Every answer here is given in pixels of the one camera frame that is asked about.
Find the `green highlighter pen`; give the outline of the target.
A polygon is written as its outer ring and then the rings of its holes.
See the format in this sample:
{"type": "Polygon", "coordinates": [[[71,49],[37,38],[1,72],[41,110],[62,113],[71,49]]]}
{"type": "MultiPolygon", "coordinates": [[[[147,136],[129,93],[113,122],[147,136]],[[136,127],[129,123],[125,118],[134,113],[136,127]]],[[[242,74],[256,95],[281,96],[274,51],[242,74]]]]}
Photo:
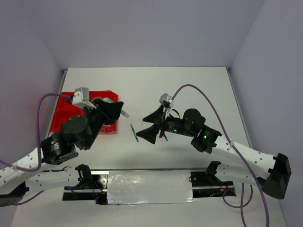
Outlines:
{"type": "Polygon", "coordinates": [[[126,113],[125,111],[121,110],[121,115],[124,116],[125,118],[129,118],[129,114],[126,113]]]}

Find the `green highlighter cap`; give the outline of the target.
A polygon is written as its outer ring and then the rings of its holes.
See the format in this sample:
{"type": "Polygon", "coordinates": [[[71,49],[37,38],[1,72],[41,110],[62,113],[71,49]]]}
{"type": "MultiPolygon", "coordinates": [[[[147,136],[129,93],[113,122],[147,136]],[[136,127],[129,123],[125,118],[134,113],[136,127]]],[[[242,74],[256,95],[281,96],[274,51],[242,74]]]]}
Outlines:
{"type": "Polygon", "coordinates": [[[112,103],[113,101],[109,98],[103,98],[103,101],[106,103],[112,103]]]}

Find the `large clear tape roll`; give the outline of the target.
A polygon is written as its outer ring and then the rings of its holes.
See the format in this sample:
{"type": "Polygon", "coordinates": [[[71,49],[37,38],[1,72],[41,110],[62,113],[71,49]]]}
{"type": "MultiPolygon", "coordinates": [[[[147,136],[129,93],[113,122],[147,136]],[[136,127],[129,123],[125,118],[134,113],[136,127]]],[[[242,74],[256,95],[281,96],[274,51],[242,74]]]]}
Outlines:
{"type": "Polygon", "coordinates": [[[91,99],[91,103],[97,105],[99,100],[103,100],[103,97],[97,96],[91,99]]]}

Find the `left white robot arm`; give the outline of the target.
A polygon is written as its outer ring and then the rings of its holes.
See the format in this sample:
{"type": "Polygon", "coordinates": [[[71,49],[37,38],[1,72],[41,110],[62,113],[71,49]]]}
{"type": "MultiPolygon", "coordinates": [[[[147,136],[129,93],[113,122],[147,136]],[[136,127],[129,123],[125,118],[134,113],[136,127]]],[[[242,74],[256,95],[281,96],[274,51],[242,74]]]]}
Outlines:
{"type": "Polygon", "coordinates": [[[52,168],[76,158],[77,150],[89,150],[104,125],[117,122],[124,103],[108,103],[101,99],[93,107],[84,107],[85,115],[74,115],[61,124],[61,130],[43,140],[31,153],[0,171],[0,205],[20,205],[26,194],[55,187],[92,185],[93,177],[88,165],[64,171],[52,168]]]}

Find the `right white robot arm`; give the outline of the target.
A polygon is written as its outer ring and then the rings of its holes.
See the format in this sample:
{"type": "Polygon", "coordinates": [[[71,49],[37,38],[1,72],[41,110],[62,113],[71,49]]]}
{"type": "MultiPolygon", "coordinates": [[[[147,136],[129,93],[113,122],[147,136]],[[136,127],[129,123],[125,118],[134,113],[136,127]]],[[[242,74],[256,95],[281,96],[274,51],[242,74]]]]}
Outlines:
{"type": "Polygon", "coordinates": [[[191,137],[191,145],[199,152],[228,159],[238,166],[211,161],[206,169],[206,181],[217,185],[233,181],[260,186],[261,191],[275,199],[284,199],[290,176],[290,162],[286,155],[271,155],[228,140],[221,132],[205,124],[205,117],[195,108],[187,109],[183,117],[166,114],[163,106],[144,117],[151,127],[137,132],[137,136],[155,144],[166,133],[191,137]]]}

